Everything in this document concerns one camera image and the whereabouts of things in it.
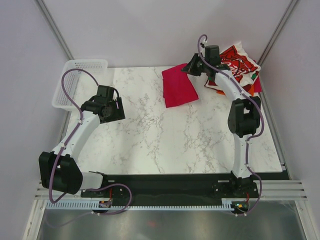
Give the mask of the crimson red t shirt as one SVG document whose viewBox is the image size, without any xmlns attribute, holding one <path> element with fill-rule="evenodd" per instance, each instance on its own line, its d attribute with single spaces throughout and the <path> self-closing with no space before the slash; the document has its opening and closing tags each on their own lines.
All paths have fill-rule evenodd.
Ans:
<svg viewBox="0 0 320 240">
<path fill-rule="evenodd" d="M 199 99 L 188 75 L 182 72 L 182 68 L 186 66 L 187 63 L 183 63 L 166 69 L 161 73 L 163 98 L 166 108 L 178 107 Z"/>
</svg>

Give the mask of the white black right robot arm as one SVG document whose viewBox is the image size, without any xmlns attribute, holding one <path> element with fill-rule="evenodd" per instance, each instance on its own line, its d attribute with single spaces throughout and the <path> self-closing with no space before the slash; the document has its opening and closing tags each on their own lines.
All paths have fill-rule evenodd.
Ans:
<svg viewBox="0 0 320 240">
<path fill-rule="evenodd" d="M 259 97 L 250 96 L 236 81 L 227 64 L 222 64 L 217 45 L 205 46 L 200 43 L 198 52 L 181 69 L 183 73 L 199 77 L 205 73 L 222 89 L 231 101 L 227 119 L 229 131 L 234 138 L 234 163 L 231 170 L 237 179 L 247 179 L 253 172 L 249 170 L 249 143 L 258 128 L 264 130 L 264 120 Z"/>
</svg>

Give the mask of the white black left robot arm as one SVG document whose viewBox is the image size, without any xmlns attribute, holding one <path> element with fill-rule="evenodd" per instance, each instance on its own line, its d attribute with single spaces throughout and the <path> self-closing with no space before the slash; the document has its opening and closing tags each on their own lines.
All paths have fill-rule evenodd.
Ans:
<svg viewBox="0 0 320 240">
<path fill-rule="evenodd" d="M 79 118 L 72 131 L 52 151 L 42 152 L 38 159 L 41 183 L 49 190 L 50 197 L 54 191 L 74 195 L 92 189 L 99 197 L 110 191 L 102 173 L 81 171 L 77 160 L 99 125 L 125 119 L 122 98 L 114 87 L 99 85 L 96 95 L 77 109 Z"/>
</svg>

